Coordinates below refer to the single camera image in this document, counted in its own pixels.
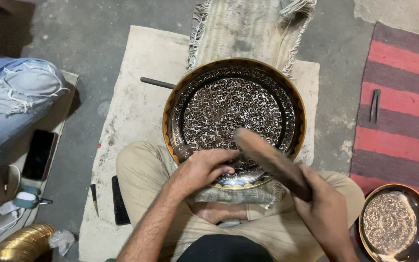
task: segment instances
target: beige rug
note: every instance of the beige rug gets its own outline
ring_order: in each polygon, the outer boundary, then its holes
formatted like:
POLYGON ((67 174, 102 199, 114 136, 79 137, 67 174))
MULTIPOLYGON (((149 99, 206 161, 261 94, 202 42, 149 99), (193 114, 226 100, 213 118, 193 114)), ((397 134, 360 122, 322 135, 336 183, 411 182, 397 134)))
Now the beige rug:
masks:
MULTIPOLYGON (((115 258, 132 232, 130 225, 114 222, 111 178, 118 152, 134 141, 165 145, 162 113, 169 89, 140 82, 145 76, 177 83, 186 71, 189 37, 147 27, 131 26, 121 70, 114 87, 92 170, 100 217, 96 216, 91 192, 80 229, 79 260, 104 262, 115 258)), ((319 64, 298 61, 292 72, 307 111, 305 144, 297 159, 313 161, 319 64)))

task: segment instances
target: beige trousers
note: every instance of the beige trousers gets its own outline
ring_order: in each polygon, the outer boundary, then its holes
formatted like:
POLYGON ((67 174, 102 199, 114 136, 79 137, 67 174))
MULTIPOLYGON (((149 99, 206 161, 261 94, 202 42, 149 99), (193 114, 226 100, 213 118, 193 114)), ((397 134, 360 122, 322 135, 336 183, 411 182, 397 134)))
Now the beige trousers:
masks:
MULTIPOLYGON (((162 186, 171 177, 175 163, 165 147, 135 142, 117 156, 116 171, 122 197, 133 227, 140 221, 162 186)), ((364 203, 361 189, 337 172, 318 172, 347 199, 348 226, 364 203)), ((314 262, 323 255, 315 238, 302 222, 289 194, 265 210, 247 205, 248 223, 220 228, 194 215, 182 202, 164 240, 160 261, 176 261, 190 244, 204 235, 245 236, 264 246, 276 261, 314 262)))

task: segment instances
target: burlap cloth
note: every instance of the burlap cloth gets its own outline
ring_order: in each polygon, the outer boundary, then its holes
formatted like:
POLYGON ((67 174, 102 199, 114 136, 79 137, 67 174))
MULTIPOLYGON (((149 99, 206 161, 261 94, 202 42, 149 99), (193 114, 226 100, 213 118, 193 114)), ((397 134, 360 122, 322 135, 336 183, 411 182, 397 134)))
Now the burlap cloth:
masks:
MULTIPOLYGON (((313 17, 316 0, 209 0, 198 3, 191 32, 188 70, 226 57, 244 57, 274 66, 291 78, 302 33, 313 17)), ((195 201, 258 204, 268 208, 285 190, 272 180, 256 188, 206 187, 195 201)))

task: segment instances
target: red and gray striped rug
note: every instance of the red and gray striped rug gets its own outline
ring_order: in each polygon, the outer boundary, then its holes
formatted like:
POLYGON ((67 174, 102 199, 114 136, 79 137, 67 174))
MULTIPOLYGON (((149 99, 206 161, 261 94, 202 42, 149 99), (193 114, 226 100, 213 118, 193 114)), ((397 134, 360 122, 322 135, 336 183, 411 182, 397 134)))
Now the red and gray striped rug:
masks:
POLYGON ((350 174, 365 195, 388 183, 419 192, 419 34, 374 28, 350 174), (377 124, 369 121, 374 89, 381 90, 377 124))

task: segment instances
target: hairy forearm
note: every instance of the hairy forearm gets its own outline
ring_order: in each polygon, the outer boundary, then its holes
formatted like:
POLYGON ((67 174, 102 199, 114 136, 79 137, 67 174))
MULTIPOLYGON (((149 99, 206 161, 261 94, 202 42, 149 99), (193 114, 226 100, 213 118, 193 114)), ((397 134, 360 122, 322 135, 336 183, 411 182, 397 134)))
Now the hairy forearm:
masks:
POLYGON ((182 196, 174 195, 166 184, 117 257, 117 262, 152 262, 159 257, 162 243, 182 196))

